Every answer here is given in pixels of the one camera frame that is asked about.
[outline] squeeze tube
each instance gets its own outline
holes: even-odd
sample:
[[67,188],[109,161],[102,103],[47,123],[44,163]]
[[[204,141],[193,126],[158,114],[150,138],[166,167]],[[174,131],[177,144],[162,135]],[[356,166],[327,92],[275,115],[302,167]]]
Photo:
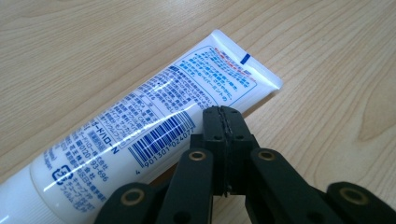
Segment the squeeze tube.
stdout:
[[188,149],[212,105],[240,112],[282,81],[215,30],[0,186],[0,223],[93,223],[119,187],[149,183]]

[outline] white tube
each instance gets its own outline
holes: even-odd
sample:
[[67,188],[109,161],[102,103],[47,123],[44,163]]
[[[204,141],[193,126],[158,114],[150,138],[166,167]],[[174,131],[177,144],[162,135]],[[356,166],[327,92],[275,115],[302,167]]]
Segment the white tube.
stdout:
[[112,192],[175,164],[202,111],[241,112],[282,81],[216,30],[0,187],[0,223],[93,223]]

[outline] barcode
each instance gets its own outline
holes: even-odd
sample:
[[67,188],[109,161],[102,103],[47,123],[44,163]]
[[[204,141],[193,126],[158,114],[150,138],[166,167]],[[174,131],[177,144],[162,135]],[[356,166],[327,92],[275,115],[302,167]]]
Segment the barcode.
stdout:
[[190,116],[182,111],[164,121],[128,149],[143,168],[155,154],[171,146],[174,140],[185,133],[190,133],[190,129],[193,128],[195,128],[195,124]]

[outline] wooden table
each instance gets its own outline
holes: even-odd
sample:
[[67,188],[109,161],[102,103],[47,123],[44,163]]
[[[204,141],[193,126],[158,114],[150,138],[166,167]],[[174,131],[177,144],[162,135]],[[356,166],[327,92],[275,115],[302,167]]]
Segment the wooden table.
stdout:
[[[0,182],[214,29],[284,80],[244,114],[262,147],[322,190],[396,209],[395,1],[0,2]],[[215,223],[249,223],[243,197]]]

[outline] blue stripe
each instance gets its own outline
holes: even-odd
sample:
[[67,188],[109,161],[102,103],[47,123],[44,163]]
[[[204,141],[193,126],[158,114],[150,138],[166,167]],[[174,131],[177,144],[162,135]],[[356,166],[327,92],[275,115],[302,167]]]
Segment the blue stripe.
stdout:
[[242,59],[241,64],[245,64],[249,58],[250,58],[250,54],[247,53],[247,55],[245,55],[245,57]]

